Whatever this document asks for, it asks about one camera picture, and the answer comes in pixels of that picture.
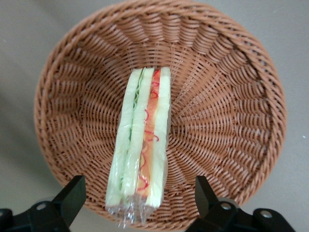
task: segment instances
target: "plastic wrap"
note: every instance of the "plastic wrap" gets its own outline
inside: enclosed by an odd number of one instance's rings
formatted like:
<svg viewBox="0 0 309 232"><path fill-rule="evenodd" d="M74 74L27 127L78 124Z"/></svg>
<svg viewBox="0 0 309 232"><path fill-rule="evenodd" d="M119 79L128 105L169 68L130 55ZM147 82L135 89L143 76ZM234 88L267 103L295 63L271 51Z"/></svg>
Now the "plastic wrap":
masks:
<svg viewBox="0 0 309 232"><path fill-rule="evenodd" d="M169 68L134 70L126 87L105 201L123 226L145 223L163 201L169 129Z"/></svg>

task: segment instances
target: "gray floor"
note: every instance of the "gray floor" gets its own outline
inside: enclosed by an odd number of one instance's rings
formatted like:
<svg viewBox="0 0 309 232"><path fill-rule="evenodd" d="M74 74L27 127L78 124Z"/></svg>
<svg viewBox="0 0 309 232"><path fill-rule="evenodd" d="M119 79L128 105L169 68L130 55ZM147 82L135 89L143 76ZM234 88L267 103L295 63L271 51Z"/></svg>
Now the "gray floor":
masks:
<svg viewBox="0 0 309 232"><path fill-rule="evenodd" d="M49 52L64 33L111 2L0 1L0 208L20 213L61 189L36 141L32 113L35 86ZM285 90L288 128L284 149L269 179L243 209L251 213L257 207L272 208L281 212L296 231L306 232L309 228L309 1L202 2L234 18L262 42ZM117 226L83 209L71 230L117 231Z"/></svg>

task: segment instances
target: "wrapped sandwich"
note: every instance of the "wrapped sandwich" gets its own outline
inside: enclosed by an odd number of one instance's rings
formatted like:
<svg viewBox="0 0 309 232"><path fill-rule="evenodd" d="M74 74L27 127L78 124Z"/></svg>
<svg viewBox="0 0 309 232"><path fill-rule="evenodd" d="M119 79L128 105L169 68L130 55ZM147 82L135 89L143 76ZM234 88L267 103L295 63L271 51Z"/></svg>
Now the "wrapped sandwich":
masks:
<svg viewBox="0 0 309 232"><path fill-rule="evenodd" d="M145 222L163 200L170 119L170 70L133 70L123 100L106 209L125 224Z"/></svg>

